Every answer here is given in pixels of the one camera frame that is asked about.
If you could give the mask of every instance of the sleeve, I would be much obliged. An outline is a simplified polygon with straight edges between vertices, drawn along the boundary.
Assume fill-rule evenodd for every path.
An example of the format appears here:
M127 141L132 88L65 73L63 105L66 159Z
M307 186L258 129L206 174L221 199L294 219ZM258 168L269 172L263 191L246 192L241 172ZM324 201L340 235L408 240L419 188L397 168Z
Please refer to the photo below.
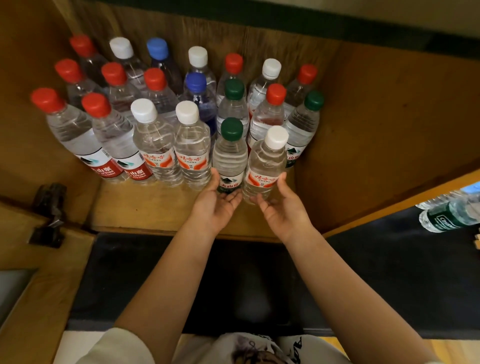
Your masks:
M122 328L111 328L77 364L155 364L138 336Z

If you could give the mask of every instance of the plastic bottle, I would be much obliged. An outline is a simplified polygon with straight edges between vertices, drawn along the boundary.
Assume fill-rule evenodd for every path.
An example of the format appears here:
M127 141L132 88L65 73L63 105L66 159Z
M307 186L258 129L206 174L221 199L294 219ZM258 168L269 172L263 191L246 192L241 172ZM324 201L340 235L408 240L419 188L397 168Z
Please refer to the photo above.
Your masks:
M470 186L460 188L459 190L455 190L447 194L441 194L440 196L437 196L435 198L432 198L428 201L422 202L415 206L417 206L418 208L421 208L422 210L428 210L429 208L442 205L445 202L454 200L456 198L465 196L467 194L476 194L479 192L480 192L480 182L477 182L477 183L471 184Z
M257 107L250 122L250 132L247 136L249 150L257 140L265 138L268 129L273 125L283 125L284 110L283 101L287 94L281 84L273 84L268 87L266 99Z
M318 91L310 91L305 101L293 110L283 127L288 132L287 168L293 166L312 140L320 122L320 109L324 97Z
M161 69L170 89L180 96L183 93L183 77L180 68L168 51L167 42L162 38L150 38L147 48L152 58L151 67Z
M141 184L155 182L152 171L133 142L132 123L112 108L105 95L88 94L82 103L93 118L96 138L130 178Z
M246 138L249 126L249 114L247 101L243 97L244 92L245 85L240 79L232 78L225 82L226 97L224 97L220 103L216 117L216 129L219 133L221 132L221 125L226 118L237 118L243 125L242 135Z
M64 59L58 61L55 64L55 70L67 83L68 103L80 110L84 110L82 106L83 96L90 92L104 92L99 85L85 77L79 64L74 60Z
M170 90L164 72L159 68L149 68L145 71L145 82L148 88L146 98L153 102L162 118L175 126L178 123L175 108L179 101Z
M205 75L202 73L189 73L185 78L187 90L181 96L182 101L193 101L198 106L200 120L210 128L212 146L216 139L216 114L215 97L207 88Z
M87 114L68 105L52 88L38 88L30 98L47 114L47 124L55 138L100 177L108 182L128 178L96 139Z
M220 102L225 97L225 81L237 78L243 82L244 96L246 96L245 80L242 74L243 69L243 57L238 53L229 53L225 57L225 71L218 80L218 86L216 88L216 106L220 107Z
M262 74L250 84L247 95L250 119L257 107L265 100L268 87L276 82L281 69L282 65L279 61L275 58L269 58L264 62Z
M138 88L142 95L145 95L147 86L145 85L144 71L148 67L133 54L130 41L118 36L110 41L110 48L112 48L113 55L117 57L118 63L125 69L130 83Z
M175 131L146 98L132 103L132 114L137 120L133 142L152 170L155 177L170 187L183 182L173 143Z
M258 193L264 199L270 194L287 164L287 140L285 128L275 125L268 130L264 140L259 140L253 146L243 182L243 199L247 203L253 204L250 197Z
M110 85L108 100L113 109L135 124L137 120L133 117L130 106L136 99L142 98L142 94L128 82L127 74L120 63L107 63L102 67L102 74Z
M293 109L303 103L312 89L312 82L317 77L317 73L317 68L313 64L304 64L300 67L297 78L288 84L287 97L283 104L285 120L288 119Z
M103 78L102 67L108 63L108 60L98 53L92 40L85 34L71 37L70 44L80 57L80 67L83 72L106 93L108 84Z
M180 122L175 130L175 154L186 183L201 190L211 177L210 128L199 119L194 102L179 102L176 111Z
M420 224L431 232L443 232L480 222L480 194L471 194L424 210Z
M207 79L207 87L212 92L212 95L216 94L216 78L210 68L208 68L208 53L203 47L194 46L188 50L188 59L190 61L189 73L203 73ZM187 79L183 84L184 90L187 89Z
M242 137L243 125L236 118L226 118L221 136L213 147L212 165L220 174L217 191L229 194L240 187L247 167L247 143Z

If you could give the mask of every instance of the white bottle cap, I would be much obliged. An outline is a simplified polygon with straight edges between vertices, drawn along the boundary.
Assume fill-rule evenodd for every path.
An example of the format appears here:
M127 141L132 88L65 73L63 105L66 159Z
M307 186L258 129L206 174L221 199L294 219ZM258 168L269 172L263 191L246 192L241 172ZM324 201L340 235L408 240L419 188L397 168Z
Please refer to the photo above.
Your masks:
M193 101L181 101L175 108L177 119L184 125L192 125L198 121L198 106Z
M288 132L280 125L272 126L270 129L268 129L267 135L265 135L265 144L267 144L267 147L273 150L284 148L287 141Z
M118 59L126 60L130 57L133 57L132 44L127 38L124 38L122 36L113 38L110 41L110 48L112 48L113 54Z
M277 61L275 58L269 58L264 62L262 74L267 80L275 80L280 74L281 69L282 64L279 61Z
M202 68L208 63L208 53L203 47L194 46L188 50L188 60L193 67Z
M154 121L158 115L153 102L146 98L139 98L132 102L130 110L134 118L142 124L148 124Z

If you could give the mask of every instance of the black surface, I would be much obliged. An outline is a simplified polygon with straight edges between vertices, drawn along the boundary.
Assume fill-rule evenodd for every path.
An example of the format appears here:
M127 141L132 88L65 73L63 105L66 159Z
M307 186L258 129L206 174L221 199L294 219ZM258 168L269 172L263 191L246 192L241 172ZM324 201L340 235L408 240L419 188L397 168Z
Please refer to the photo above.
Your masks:
M114 5L277 29L310 36L480 59L480 40L476 38L267 1L102 1Z
M480 339L478 227L431 233L419 213L413 207L328 241L424 338ZM99 234L67 329L111 327L170 240ZM218 240L184 332L232 331L332 335L283 245Z

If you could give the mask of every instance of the red bottle cap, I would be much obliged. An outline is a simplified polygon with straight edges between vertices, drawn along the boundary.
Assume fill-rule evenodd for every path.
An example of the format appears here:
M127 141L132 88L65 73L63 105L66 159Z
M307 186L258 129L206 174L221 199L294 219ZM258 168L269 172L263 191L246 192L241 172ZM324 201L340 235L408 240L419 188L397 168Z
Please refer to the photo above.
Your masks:
M32 92L30 100L47 114L63 110L67 104L53 88L47 87L38 88Z
M112 86L121 86L127 82L127 74L122 65L117 62L104 64L102 67L102 75Z
M300 67L297 80L303 85L309 85L317 77L317 73L317 68L313 64L304 64Z
M85 34L71 37L70 44L80 57L91 57L97 53L92 40Z
M243 57L238 53L229 53L225 57L225 69L228 73L239 74L243 68Z
M112 106L105 95L91 92L82 98L82 105L86 112L94 118L104 118L112 112Z
M85 79L85 75L80 68L80 65L74 60L68 58L58 61L55 64L55 70L65 82L70 84L77 84Z
M271 84L267 89L267 101L272 105L282 105L286 95L287 89L281 84Z
M167 87L165 74L159 68L149 68L144 72L145 83L152 91L162 91Z

